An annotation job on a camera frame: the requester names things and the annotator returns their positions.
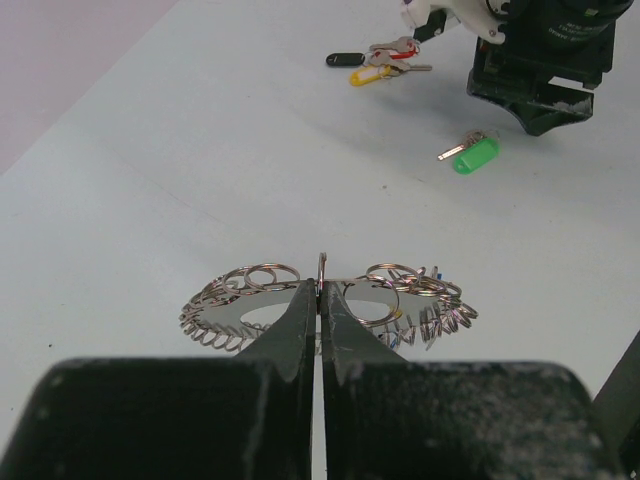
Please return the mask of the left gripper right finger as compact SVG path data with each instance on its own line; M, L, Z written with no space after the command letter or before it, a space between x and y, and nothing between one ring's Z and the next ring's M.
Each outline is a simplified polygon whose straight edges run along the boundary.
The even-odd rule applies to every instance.
M581 381L548 362L410 362L321 317L331 479L621 479Z

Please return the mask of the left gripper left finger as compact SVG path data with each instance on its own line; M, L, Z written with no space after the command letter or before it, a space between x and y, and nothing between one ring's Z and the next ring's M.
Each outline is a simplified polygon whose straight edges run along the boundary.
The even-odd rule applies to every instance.
M5 479L307 479L316 296L233 357L74 358L39 381Z

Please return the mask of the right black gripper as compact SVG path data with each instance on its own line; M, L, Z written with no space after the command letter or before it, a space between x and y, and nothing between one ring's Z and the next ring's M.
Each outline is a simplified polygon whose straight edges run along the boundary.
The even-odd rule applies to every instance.
M593 90L612 69L612 1L488 1L505 35L501 45L476 44L467 93L514 116L539 137L593 116L594 94L549 84L555 77ZM422 44L445 31L447 12L432 11L413 39Z

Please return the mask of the green tag key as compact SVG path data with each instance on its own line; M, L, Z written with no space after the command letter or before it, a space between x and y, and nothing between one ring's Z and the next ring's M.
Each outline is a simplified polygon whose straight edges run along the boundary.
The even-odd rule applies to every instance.
M500 151L497 131L474 129L468 131L458 145L439 154L437 160L451 160L456 173L469 175L497 158Z

